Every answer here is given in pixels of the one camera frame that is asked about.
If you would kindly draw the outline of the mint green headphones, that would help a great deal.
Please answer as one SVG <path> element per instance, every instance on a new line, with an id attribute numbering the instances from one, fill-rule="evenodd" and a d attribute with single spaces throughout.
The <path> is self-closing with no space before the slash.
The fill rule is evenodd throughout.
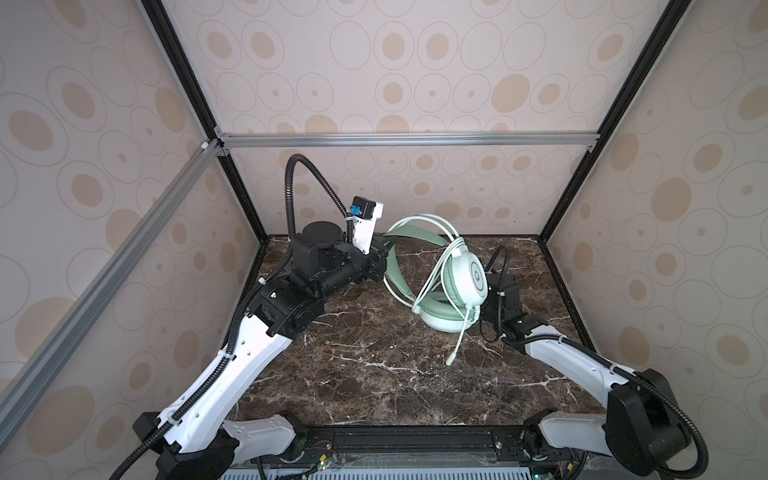
<path id="1" fill-rule="evenodd" d="M 476 323 L 488 295 L 488 283 L 481 261 L 469 250 L 464 238 L 447 219 L 421 214 L 396 221 L 387 237 L 423 240 L 442 248 L 442 253 L 422 287 L 415 293 L 406 281 L 394 248 L 386 260 L 384 285 L 389 293 L 430 328 L 459 335 L 446 359 L 455 361 L 465 331 Z"/>

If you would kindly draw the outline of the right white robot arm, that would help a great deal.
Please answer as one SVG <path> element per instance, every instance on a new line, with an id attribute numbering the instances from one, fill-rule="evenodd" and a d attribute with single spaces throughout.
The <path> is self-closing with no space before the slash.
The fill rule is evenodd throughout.
<path id="1" fill-rule="evenodd" d="M 679 407 L 663 374 L 615 363 L 523 312 L 518 285 L 504 274 L 481 278 L 482 321 L 504 344 L 555 369 L 605 409 L 602 415 L 551 411 L 532 417 L 534 439 L 610 456 L 638 476 L 695 479 L 706 472 L 703 435 Z"/>

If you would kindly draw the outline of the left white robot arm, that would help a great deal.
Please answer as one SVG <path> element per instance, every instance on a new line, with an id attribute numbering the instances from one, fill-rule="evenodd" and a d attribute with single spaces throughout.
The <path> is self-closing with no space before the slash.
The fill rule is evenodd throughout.
<path id="1" fill-rule="evenodd" d="M 224 347 L 200 376 L 168 407 L 136 420 L 141 443 L 112 478 L 154 451 L 160 479 L 218 479 L 234 464 L 281 455 L 297 443 L 301 429 L 285 415 L 245 422 L 227 416 L 259 374 L 324 315 L 331 295 L 383 279 L 391 246 L 375 234 L 375 220 L 352 216 L 349 225 L 347 238 L 326 221 L 291 237 L 282 263 L 238 306 Z"/>

